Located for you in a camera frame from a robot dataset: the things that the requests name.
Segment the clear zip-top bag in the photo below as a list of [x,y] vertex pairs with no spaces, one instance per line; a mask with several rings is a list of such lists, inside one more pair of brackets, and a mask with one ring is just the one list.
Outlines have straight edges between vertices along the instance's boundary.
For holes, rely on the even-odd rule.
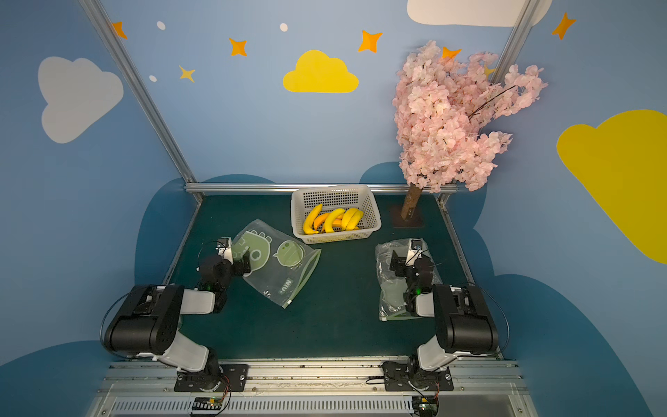
[[[398,256],[406,257],[410,239],[420,238],[399,239],[375,247],[376,273],[380,284],[379,318],[381,321],[403,321],[419,318],[416,309],[416,299],[419,295],[408,295],[406,293],[406,279],[397,277],[394,271],[390,270],[392,253],[396,251]],[[429,246],[423,239],[422,241],[425,244],[423,255],[429,256],[434,262]],[[443,281],[434,262],[432,289],[434,285],[442,283]]]

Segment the green printed zip-top bag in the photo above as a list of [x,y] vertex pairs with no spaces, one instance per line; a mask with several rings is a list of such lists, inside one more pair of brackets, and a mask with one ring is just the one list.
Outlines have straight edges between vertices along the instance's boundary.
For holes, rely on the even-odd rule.
[[321,250],[274,229],[260,219],[250,222],[232,241],[236,261],[246,255],[244,280],[258,293],[286,309],[314,273]]

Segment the orange banana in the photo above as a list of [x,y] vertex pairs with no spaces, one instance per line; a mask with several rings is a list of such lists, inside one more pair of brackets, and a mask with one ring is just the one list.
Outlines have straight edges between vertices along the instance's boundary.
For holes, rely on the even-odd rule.
[[318,232],[324,232],[326,230],[325,224],[329,216],[330,213],[319,214],[318,217],[316,217],[316,219],[314,220],[313,230]]
[[337,217],[337,218],[333,221],[333,223],[332,223],[332,227],[333,227],[333,228],[339,228],[339,229],[340,229],[340,228],[341,228],[341,225],[342,225],[342,218],[343,218],[343,215],[340,215],[339,217]]

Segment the yellow banana bunch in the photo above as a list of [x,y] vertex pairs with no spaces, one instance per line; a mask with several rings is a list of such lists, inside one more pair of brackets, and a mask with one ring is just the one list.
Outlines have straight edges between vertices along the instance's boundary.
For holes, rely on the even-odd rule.
[[319,205],[315,206],[315,207],[310,211],[310,213],[308,214],[308,216],[307,216],[307,218],[306,218],[304,224],[302,225],[303,232],[304,232],[307,236],[311,236],[311,235],[317,235],[317,234],[319,234],[319,230],[318,230],[316,227],[314,227],[314,221],[315,221],[316,218],[319,216],[319,214],[321,213],[321,210],[322,210],[322,209],[323,209],[323,205],[322,205],[322,204],[319,204]]
[[354,230],[364,217],[364,212],[358,208],[350,208],[341,219],[340,228],[345,231]]

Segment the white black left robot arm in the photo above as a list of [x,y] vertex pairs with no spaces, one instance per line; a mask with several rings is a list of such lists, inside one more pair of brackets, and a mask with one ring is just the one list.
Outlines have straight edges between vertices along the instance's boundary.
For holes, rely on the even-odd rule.
[[127,358],[147,357],[192,375],[217,377],[217,354],[179,330],[183,316],[219,314],[231,281],[251,272],[249,253],[232,258],[231,249],[206,258],[196,288],[182,285],[137,285],[121,298],[123,304],[109,325],[102,325],[102,345]]

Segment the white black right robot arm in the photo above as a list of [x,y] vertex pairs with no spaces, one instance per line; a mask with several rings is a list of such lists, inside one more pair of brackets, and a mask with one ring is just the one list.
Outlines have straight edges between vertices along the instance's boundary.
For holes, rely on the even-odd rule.
[[497,351],[498,330],[480,287],[434,283],[435,264],[423,251],[392,253],[389,269],[406,280],[406,311],[435,322],[434,336],[417,349],[415,372],[439,372],[460,357]]

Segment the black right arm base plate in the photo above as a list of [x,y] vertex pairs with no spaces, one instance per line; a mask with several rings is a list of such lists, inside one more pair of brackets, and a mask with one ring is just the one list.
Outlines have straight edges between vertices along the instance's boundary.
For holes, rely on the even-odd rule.
[[385,361],[380,367],[385,391],[453,391],[453,377],[449,368],[441,371],[426,371],[415,361],[401,363]]

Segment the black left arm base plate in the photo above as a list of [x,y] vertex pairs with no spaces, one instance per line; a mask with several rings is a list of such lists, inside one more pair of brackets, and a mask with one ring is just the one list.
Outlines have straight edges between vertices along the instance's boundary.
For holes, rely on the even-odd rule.
[[248,380],[248,364],[219,364],[217,371],[178,372],[174,386],[177,393],[242,392]]

